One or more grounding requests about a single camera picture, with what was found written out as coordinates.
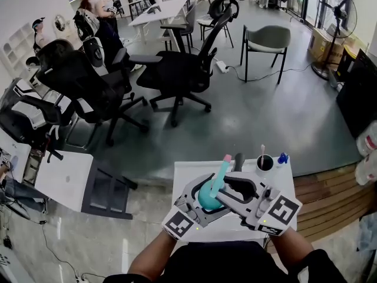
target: black office chair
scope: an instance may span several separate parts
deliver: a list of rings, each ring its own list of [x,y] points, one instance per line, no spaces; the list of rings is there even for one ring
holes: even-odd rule
[[[55,40],[54,42],[59,47],[62,41]],[[58,55],[60,57],[54,58],[47,70],[44,70],[44,62],[43,59],[41,60],[41,70],[37,74],[37,79],[56,92],[67,96],[74,104],[78,116],[87,123],[95,123],[90,140],[97,127],[102,122],[111,119],[106,143],[112,146],[114,141],[111,136],[120,117],[137,126],[140,131],[148,131],[147,126],[124,114],[126,110],[141,101],[144,106],[148,104],[144,97],[134,99],[134,93],[131,93],[129,98],[123,99],[124,94],[132,89],[128,79],[129,72],[124,66],[124,61],[126,61],[124,58],[127,56],[126,48],[119,50],[113,62],[113,67],[118,67],[119,70],[102,76],[97,74],[81,51],[70,51],[64,54],[58,51]],[[128,99],[131,102],[122,105],[123,100]]]
[[[236,12],[233,13],[232,17],[229,19],[229,22],[232,22],[233,19],[238,17],[238,13],[240,9],[238,2],[236,0],[214,0],[210,5],[207,15],[202,16],[201,18],[198,18],[196,20],[200,26],[200,39],[201,40],[204,40],[206,38],[205,32],[211,30],[216,25],[217,20],[221,18],[221,16],[231,7],[232,4],[235,5],[237,8]],[[225,37],[227,37],[226,34],[228,33],[230,43],[232,44],[232,48],[234,48],[232,37],[230,36],[230,32],[229,32],[227,24],[224,25],[223,28],[225,32]]]
[[[171,112],[171,125],[173,127],[177,126],[178,105],[183,102],[184,97],[205,105],[206,112],[211,111],[211,104],[196,97],[192,92],[200,93],[209,87],[210,76],[212,75],[211,62],[217,48],[214,48],[212,52],[209,51],[217,34],[227,24],[231,15],[232,9],[228,8],[203,43],[199,55],[186,54],[180,34],[180,31],[186,28],[184,25],[163,25],[161,28],[173,30],[181,52],[160,51],[157,56],[132,55],[130,57],[130,61],[147,66],[137,80],[137,84],[161,91],[160,96],[150,100],[153,109],[157,107],[157,101],[175,97],[173,111]]]
[[[194,47],[193,45],[193,32],[195,27],[195,13],[196,13],[196,3],[191,3],[187,8],[187,15],[186,15],[186,21],[187,23],[184,24],[186,26],[185,30],[181,31],[181,35],[185,35],[187,38],[187,46],[188,46],[188,53],[191,54],[191,47]],[[166,30],[164,32],[164,37],[169,37],[169,32]],[[165,50],[167,51],[167,41],[165,41]]]

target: chair wheel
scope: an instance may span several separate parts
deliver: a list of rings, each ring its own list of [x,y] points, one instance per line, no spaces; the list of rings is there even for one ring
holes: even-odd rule
[[[141,126],[139,129],[140,129],[140,131],[143,132],[143,133],[146,133],[146,132],[149,131],[149,127],[147,127],[147,126]]]
[[[106,140],[106,144],[107,144],[109,147],[113,147],[113,145],[114,145],[114,140],[113,140],[113,139]]]
[[[157,104],[156,104],[156,103],[151,103],[151,107],[152,107],[152,109],[154,110],[154,109],[157,108]]]

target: electric fan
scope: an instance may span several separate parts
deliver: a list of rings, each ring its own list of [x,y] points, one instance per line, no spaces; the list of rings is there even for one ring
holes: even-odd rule
[[[349,37],[356,28],[358,14],[353,0],[318,0],[316,24],[333,39],[325,62],[314,62],[312,69],[323,79],[329,79],[329,62],[335,40]]]

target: black cup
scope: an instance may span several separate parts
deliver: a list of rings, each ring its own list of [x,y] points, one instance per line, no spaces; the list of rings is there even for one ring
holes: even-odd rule
[[[262,161],[262,157],[259,156],[257,160],[257,166],[262,171],[268,171],[271,170],[273,167],[273,159],[269,155],[263,155],[263,168],[260,167],[260,162]]]

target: wooden platform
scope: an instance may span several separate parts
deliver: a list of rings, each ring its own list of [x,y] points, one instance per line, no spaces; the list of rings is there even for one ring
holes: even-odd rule
[[[328,236],[372,209],[374,183],[359,186],[356,165],[341,167],[293,179],[296,197],[303,206],[297,217],[297,231],[310,242]],[[272,242],[268,252],[276,252]]]

